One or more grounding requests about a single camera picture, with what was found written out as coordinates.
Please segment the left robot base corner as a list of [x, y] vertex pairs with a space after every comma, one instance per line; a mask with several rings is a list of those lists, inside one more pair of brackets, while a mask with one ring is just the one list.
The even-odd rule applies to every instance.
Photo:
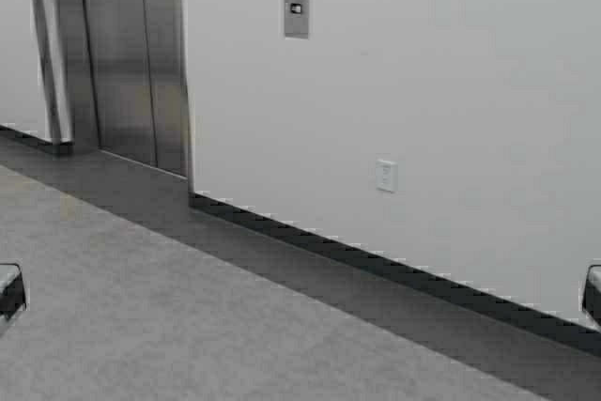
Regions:
[[16, 262], [1, 263], [1, 335], [25, 310], [27, 297], [21, 266]]

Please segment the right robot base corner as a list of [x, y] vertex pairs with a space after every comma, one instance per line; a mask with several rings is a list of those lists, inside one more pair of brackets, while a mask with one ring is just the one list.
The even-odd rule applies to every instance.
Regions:
[[582, 296], [582, 309], [600, 326], [600, 266], [589, 267]]

